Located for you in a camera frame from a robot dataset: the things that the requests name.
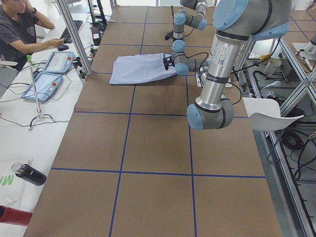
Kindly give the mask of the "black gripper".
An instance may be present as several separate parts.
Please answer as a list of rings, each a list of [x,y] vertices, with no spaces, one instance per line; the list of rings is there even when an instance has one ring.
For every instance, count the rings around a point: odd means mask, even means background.
[[[173,41],[184,40],[184,32],[177,33],[177,32],[171,31],[165,35],[164,39],[165,40],[172,39]]]
[[[166,71],[168,71],[169,67],[175,66],[173,55],[171,53],[164,53],[162,61]]]

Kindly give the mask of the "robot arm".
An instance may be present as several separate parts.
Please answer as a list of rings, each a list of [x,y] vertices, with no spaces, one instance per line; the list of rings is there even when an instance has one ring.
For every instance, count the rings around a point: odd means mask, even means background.
[[[213,14],[216,32],[208,60],[187,57],[184,42],[184,26],[204,30],[207,24],[207,2],[182,0],[180,4],[196,13],[190,15],[187,11],[180,10],[174,15],[172,54],[163,58],[163,64],[166,70],[173,66],[177,75],[185,76],[188,72],[196,72],[202,79],[201,95],[187,108],[190,127],[195,130],[224,128],[232,122],[234,108],[223,91],[241,44],[249,38],[258,41],[285,35],[290,26],[293,1],[220,1]]]
[[[184,40],[194,29],[203,31],[207,25],[205,15],[208,9],[208,4],[205,0],[181,0],[180,4],[183,7],[195,10],[196,12],[194,15],[191,15],[185,9],[181,9],[174,14],[173,9],[171,9],[171,13],[173,14],[173,30],[164,36],[165,40]],[[187,35],[184,33],[185,26],[192,28],[191,32]]]

